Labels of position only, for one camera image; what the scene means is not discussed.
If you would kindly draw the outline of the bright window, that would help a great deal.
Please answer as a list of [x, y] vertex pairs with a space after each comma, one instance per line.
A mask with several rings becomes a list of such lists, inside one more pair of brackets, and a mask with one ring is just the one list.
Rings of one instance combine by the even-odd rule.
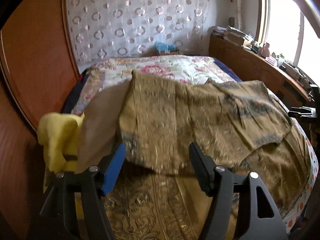
[[256, 38], [281, 63], [319, 84], [319, 38], [293, 0], [259, 0]]

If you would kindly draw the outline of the sheer circle-pattern curtain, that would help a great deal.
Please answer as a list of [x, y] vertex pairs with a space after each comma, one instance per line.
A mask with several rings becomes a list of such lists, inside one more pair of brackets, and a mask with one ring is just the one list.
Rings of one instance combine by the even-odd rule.
[[151, 54], [156, 43], [201, 53], [209, 0], [66, 0], [78, 65]]

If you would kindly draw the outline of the blue tissue box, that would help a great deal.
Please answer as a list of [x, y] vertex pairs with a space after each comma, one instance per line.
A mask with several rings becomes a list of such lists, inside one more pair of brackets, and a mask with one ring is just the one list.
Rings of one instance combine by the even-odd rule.
[[155, 48], [156, 48], [157, 54], [159, 56], [177, 55], [180, 52], [177, 46], [170, 45], [170, 44], [164, 44], [162, 42], [156, 42], [155, 43]]

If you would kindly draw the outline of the navy blue blanket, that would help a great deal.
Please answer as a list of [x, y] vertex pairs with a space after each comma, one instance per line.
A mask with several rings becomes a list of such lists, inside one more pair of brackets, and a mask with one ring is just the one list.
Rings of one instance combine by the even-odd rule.
[[214, 58], [214, 62], [224, 73], [228, 74], [236, 82], [242, 82], [242, 80], [231, 70], [231, 68], [227, 67], [224, 63], [216, 58]]

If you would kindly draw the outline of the beige garment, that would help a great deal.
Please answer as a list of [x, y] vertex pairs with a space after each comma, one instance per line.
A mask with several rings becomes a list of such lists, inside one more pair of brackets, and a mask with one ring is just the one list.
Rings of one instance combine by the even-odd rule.
[[84, 172], [109, 155], [118, 141], [119, 116], [130, 80], [99, 92], [87, 105], [81, 127], [77, 172]]

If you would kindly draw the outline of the floral quilt bed cover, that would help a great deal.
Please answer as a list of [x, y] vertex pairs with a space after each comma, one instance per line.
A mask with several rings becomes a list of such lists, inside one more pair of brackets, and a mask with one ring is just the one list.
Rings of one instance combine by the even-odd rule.
[[202, 85], [211, 79], [217, 83], [236, 82], [224, 73], [213, 57], [165, 55], [139, 58], [109, 58], [87, 68], [87, 80], [71, 110], [81, 115], [100, 91], [132, 78], [132, 72], [152, 74], [188, 85]]

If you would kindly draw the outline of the pink bottle on cabinet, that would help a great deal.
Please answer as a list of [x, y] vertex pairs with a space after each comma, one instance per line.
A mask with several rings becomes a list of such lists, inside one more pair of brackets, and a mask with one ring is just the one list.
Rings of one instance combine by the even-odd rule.
[[263, 45], [263, 48], [262, 48], [262, 51], [261, 51], [261, 56], [264, 57], [264, 58], [267, 58], [270, 56], [270, 44], [268, 42], [266, 42], [264, 45]]

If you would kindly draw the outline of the gold brocade patterned garment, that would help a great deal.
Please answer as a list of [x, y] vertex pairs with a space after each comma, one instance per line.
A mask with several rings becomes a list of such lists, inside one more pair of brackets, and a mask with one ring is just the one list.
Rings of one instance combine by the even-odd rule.
[[210, 206], [192, 142], [231, 172], [259, 174], [281, 217], [308, 199], [308, 145], [260, 81], [186, 85], [134, 73], [119, 117], [126, 161], [103, 204], [117, 239], [197, 239]]

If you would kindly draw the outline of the yellow plush toy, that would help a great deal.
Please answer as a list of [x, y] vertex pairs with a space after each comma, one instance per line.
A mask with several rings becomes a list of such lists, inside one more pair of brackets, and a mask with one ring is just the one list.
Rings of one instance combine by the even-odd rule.
[[74, 172], [80, 147], [84, 115], [48, 113], [41, 117], [37, 138], [50, 172]]

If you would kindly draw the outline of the pile of books and papers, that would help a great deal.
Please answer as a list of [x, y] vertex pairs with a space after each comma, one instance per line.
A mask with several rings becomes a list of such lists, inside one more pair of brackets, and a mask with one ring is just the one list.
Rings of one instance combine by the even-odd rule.
[[223, 38], [224, 40], [231, 42], [232, 44], [237, 46], [249, 47], [254, 41], [252, 36], [247, 35], [239, 29], [230, 26], [227, 26], [226, 28], [213, 26], [212, 35]]

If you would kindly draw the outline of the red-brown wooden wardrobe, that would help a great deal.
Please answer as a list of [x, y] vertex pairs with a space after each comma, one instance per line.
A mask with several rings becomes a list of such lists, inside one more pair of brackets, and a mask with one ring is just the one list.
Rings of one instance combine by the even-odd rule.
[[1, 239], [25, 239], [41, 206], [36, 130], [78, 79], [66, 0], [22, 0], [1, 28]]

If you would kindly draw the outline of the wooden sideboard cabinet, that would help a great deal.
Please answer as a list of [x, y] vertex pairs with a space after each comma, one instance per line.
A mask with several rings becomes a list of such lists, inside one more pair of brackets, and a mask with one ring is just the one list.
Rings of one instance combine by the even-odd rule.
[[242, 81], [263, 81], [266, 87], [289, 108], [315, 105], [309, 100], [309, 95], [303, 87], [292, 77], [240, 46], [212, 35], [208, 55], [224, 63]]

